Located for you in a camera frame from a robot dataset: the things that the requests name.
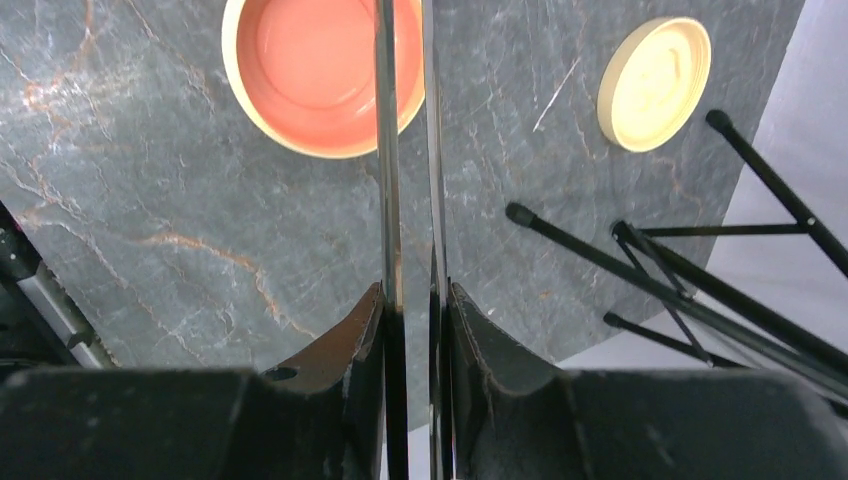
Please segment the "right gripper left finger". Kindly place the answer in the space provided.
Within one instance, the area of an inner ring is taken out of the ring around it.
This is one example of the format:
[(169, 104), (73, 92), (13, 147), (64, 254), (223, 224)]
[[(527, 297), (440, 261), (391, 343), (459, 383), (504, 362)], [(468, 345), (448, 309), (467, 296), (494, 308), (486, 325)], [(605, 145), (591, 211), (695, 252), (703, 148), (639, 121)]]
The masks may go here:
[(264, 373), (38, 368), (1, 387), (5, 479), (376, 479), (383, 295)]

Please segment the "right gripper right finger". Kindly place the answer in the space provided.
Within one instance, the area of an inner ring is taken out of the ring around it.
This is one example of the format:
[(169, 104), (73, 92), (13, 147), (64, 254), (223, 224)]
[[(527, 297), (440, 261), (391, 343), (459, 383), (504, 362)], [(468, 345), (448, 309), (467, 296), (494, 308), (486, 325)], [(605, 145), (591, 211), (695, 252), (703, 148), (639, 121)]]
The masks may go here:
[(763, 370), (563, 370), (448, 305), (462, 479), (843, 479), (847, 443), (804, 384)]

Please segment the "metal serving tongs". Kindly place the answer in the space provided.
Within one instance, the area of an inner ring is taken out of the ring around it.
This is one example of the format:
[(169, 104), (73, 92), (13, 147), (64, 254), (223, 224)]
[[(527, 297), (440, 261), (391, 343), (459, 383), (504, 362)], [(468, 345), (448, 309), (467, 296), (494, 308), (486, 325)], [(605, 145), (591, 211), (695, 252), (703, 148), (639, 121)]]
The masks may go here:
[[(451, 353), (446, 259), (442, 105), (436, 46), (435, 2), (422, 4), (428, 179), (432, 223), (429, 300), (429, 458), (434, 479), (455, 475)], [(380, 171), (385, 418), (388, 476), (409, 476), (406, 343), (400, 233), (395, 15), (390, 1), (375, 4), (377, 154)]]

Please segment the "black music stand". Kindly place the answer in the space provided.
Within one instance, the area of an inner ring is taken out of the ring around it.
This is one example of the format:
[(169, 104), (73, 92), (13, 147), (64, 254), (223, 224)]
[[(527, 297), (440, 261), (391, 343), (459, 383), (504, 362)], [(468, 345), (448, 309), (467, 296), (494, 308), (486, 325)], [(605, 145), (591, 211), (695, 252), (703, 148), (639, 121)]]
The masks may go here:
[(666, 346), (710, 367), (737, 367), (737, 362), (714, 355), (701, 345), (686, 323), (692, 319), (800, 375), (824, 391), (825, 401), (839, 415), (845, 416), (845, 352), (660, 242), (663, 238), (803, 236), (811, 240), (838, 271), (847, 271), (846, 246), (739, 132), (730, 116), (721, 109), (712, 109), (705, 121), (776, 198), (791, 216), (791, 222), (638, 228), (619, 220), (611, 229), (613, 239), (626, 256), (619, 260), (542, 219), (520, 203), (509, 203), (505, 214), (512, 223), (541, 235), (659, 300), (686, 339), (674, 340), (612, 312), (603, 317), (607, 325)]

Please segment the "pink round bowl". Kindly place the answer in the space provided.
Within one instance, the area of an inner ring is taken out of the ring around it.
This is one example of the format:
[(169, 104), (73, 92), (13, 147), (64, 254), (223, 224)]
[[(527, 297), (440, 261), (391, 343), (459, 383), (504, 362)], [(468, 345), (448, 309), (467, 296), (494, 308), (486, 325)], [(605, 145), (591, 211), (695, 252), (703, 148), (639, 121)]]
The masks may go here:
[(372, 1), (229, 1), (221, 51), (236, 100), (295, 152), (348, 159), (377, 148)]

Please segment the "cream round lid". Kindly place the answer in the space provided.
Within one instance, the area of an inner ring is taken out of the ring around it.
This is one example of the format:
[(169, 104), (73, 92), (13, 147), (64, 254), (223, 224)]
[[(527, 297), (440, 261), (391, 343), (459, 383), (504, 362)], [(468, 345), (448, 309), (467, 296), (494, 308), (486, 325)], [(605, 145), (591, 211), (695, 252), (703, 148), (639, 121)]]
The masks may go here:
[(704, 25), (691, 17), (658, 17), (631, 32), (602, 76), (596, 112), (613, 144), (635, 153), (669, 141), (702, 98), (712, 60)]

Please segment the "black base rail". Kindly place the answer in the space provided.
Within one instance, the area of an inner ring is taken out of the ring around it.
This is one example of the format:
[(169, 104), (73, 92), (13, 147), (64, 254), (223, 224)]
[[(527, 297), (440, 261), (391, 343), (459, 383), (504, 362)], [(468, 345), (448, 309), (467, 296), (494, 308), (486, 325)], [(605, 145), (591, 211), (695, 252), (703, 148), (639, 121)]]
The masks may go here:
[(94, 327), (1, 207), (1, 379), (39, 367), (114, 368)]

